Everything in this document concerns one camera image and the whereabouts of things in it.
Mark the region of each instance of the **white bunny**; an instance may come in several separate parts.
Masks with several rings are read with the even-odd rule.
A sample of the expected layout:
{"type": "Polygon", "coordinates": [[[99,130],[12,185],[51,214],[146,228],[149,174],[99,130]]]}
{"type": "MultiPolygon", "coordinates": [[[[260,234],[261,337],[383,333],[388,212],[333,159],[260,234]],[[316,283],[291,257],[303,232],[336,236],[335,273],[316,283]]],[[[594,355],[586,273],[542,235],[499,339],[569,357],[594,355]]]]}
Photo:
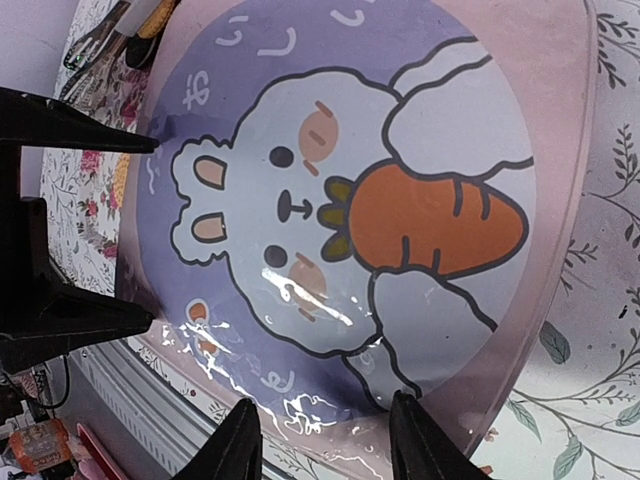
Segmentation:
{"type": "Polygon", "coordinates": [[[386,408],[451,378],[497,328],[527,256],[532,164],[517,101],[473,38],[390,85],[319,69],[267,86],[230,143],[184,144],[172,244],[189,264],[225,259],[260,325],[342,356],[386,408]]]}

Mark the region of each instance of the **cable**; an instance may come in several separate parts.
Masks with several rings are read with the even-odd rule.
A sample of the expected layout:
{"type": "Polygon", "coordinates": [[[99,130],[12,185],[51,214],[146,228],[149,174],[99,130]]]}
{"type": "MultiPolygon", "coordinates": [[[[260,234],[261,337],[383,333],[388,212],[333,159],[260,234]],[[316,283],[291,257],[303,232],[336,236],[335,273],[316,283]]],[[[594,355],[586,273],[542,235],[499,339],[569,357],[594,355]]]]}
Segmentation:
{"type": "Polygon", "coordinates": [[[18,388],[18,386],[15,383],[13,383],[9,375],[7,375],[4,372],[2,374],[4,376],[4,380],[7,382],[7,385],[9,385],[9,388],[11,388],[11,390],[13,390],[22,400],[25,400],[31,403],[32,405],[35,405],[36,407],[41,408],[43,410],[57,410],[58,408],[62,407],[65,403],[67,403],[67,400],[69,400],[69,394],[71,393],[71,375],[69,373],[69,359],[67,358],[67,355],[64,355],[62,357],[62,361],[64,362],[64,375],[65,375],[66,387],[65,387],[64,395],[62,396],[62,399],[58,403],[55,403],[53,405],[45,405],[44,403],[41,403],[37,398],[33,398],[23,393],[22,390],[20,390],[20,388],[18,388]]]}

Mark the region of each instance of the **metal utensil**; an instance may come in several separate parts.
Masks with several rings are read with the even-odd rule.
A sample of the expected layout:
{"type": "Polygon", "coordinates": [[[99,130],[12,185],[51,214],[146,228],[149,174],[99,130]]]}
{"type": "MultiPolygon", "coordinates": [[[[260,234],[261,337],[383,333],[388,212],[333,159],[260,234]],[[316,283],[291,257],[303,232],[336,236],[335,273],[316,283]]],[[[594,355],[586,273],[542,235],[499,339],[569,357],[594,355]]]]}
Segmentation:
{"type": "Polygon", "coordinates": [[[107,93],[113,66],[133,37],[162,0],[136,0],[114,27],[95,59],[77,71],[62,88],[60,100],[93,113],[107,93]]]}
{"type": "Polygon", "coordinates": [[[102,50],[103,44],[113,31],[118,21],[127,11],[130,2],[121,0],[111,9],[107,16],[89,33],[76,40],[62,60],[69,70],[79,70],[91,63],[102,50]]]}

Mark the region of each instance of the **floral tablecloth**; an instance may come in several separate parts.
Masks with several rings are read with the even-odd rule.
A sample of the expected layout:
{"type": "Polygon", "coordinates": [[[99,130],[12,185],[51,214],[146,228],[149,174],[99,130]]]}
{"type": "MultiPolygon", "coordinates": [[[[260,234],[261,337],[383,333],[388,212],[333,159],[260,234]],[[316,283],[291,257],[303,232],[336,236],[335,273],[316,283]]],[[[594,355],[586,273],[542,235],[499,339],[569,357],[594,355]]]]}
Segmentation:
{"type": "MultiPolygon", "coordinates": [[[[68,42],[113,3],[81,0],[68,42]]],[[[495,478],[640,479],[640,0],[598,0],[596,10],[600,74],[583,198],[540,341],[473,457],[495,478]]],[[[57,91],[68,77],[61,69],[57,91]]],[[[96,118],[134,130],[145,85],[144,73],[120,61],[96,118]]],[[[79,286],[106,294],[128,163],[127,155],[97,152],[47,150],[44,158],[51,253],[79,286]]],[[[215,402],[131,345],[219,420],[215,402]]],[[[311,460],[273,448],[285,471],[320,478],[311,460]]]]}

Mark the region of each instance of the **purple background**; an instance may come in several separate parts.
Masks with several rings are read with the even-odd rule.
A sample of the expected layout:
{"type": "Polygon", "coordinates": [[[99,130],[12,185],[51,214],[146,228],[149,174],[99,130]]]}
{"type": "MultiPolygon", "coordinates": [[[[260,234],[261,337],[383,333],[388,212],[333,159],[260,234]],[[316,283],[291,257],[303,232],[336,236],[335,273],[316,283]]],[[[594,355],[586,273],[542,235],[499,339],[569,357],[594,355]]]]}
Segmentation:
{"type": "MultiPolygon", "coordinates": [[[[219,355],[217,362],[237,385],[274,413],[291,415],[283,400],[302,393],[318,395],[337,406],[303,404],[307,414],[312,411],[324,422],[371,415],[377,410],[339,357],[311,357],[263,330],[236,292],[226,261],[207,267],[180,262],[169,242],[171,226],[183,205],[170,174],[173,155],[189,138],[208,134],[218,140],[230,139],[240,116],[269,82],[282,75],[343,66],[360,70],[370,80],[388,83],[400,67],[424,58],[443,40],[466,35],[468,30],[426,0],[249,0],[209,25],[167,80],[149,132],[162,141],[163,152],[160,160],[153,160],[153,166],[160,168],[153,196],[148,189],[146,158],[140,163],[137,219],[145,273],[174,325],[185,322],[185,306],[196,297],[207,301],[214,319],[232,323],[232,329],[214,329],[212,333],[237,356],[219,355]],[[362,10],[364,24],[340,24],[329,15],[334,8],[349,17],[356,9],[362,10]],[[249,21],[229,24],[236,15],[248,15],[249,21]],[[285,57],[256,55],[261,48],[284,47],[289,27],[297,32],[293,52],[285,57]],[[240,44],[216,45],[218,37],[233,38],[234,30],[242,32],[240,44]],[[182,103],[186,78],[203,69],[209,74],[211,95],[204,107],[194,102],[187,113],[182,103]],[[296,379],[284,395],[260,382],[260,377],[266,378],[271,371],[286,379],[290,370],[296,379]]],[[[228,385],[221,376],[216,380],[228,385]]]]}

